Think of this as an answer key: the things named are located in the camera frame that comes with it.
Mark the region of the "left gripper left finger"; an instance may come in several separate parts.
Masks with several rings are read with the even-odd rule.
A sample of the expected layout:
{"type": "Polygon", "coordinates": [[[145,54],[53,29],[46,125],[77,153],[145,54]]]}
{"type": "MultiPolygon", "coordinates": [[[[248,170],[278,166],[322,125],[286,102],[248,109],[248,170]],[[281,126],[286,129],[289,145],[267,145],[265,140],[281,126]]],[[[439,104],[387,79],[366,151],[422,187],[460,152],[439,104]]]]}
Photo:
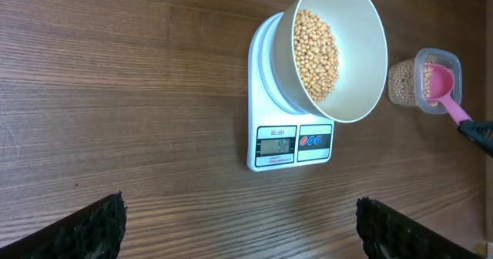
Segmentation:
{"type": "Polygon", "coordinates": [[[2,258],[117,258],[126,232],[127,206],[113,193],[1,248],[2,258]]]}

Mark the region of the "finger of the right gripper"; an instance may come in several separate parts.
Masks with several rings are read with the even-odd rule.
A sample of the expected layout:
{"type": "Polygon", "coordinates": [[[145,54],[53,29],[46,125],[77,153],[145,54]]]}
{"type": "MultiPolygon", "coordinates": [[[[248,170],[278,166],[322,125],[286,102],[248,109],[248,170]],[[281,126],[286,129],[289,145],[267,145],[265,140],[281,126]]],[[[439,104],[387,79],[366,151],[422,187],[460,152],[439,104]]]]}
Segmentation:
{"type": "Polygon", "coordinates": [[[490,157],[493,156],[492,139],[493,122],[477,122],[472,120],[461,121],[458,131],[469,138],[490,157]]]}

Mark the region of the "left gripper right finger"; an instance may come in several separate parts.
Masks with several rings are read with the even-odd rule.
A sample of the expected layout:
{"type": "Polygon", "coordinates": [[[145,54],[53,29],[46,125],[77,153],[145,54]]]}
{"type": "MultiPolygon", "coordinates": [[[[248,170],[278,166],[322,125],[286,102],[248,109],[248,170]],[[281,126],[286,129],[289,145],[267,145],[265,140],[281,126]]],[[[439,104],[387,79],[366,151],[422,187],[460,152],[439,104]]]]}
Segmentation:
{"type": "Polygon", "coordinates": [[[378,200],[359,199],[356,231],[369,259],[482,259],[378,200]]]}

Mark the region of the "pink plastic measuring scoop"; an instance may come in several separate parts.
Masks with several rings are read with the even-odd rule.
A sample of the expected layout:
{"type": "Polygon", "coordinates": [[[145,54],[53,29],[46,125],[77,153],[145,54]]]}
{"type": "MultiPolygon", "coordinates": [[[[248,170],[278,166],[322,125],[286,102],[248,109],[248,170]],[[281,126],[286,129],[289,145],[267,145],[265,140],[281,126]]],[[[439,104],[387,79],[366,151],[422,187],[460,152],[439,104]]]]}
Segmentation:
{"type": "Polygon", "coordinates": [[[430,95],[427,101],[441,103],[458,126],[463,121],[471,120],[471,117],[451,97],[454,89],[453,72],[438,64],[431,64],[431,68],[430,95]]]}

